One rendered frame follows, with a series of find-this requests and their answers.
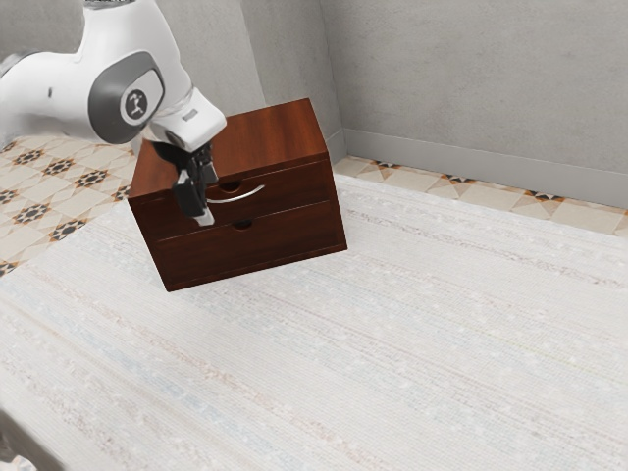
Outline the dark brown wooden drawer cabinet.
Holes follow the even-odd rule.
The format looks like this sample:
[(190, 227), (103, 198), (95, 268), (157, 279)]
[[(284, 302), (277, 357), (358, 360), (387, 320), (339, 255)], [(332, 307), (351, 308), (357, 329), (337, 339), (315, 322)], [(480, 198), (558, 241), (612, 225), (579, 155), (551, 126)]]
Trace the dark brown wooden drawer cabinet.
[(178, 207), (176, 167), (144, 141), (129, 205), (168, 291), (347, 248), (328, 148), (307, 98), (233, 115), (212, 141), (215, 218)]

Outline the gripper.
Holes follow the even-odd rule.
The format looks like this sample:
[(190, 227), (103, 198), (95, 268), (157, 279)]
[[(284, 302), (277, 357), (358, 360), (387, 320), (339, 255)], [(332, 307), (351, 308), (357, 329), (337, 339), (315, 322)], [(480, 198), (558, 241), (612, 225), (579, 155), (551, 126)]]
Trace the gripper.
[(212, 226), (215, 219), (207, 207), (205, 197), (199, 195), (187, 172), (192, 168), (199, 169), (199, 174), (206, 183), (216, 183), (219, 180), (211, 155), (212, 142), (208, 141), (191, 152), (166, 142), (154, 141), (152, 146), (162, 160), (181, 171), (173, 183), (172, 191), (183, 214), (195, 220), (200, 227)]

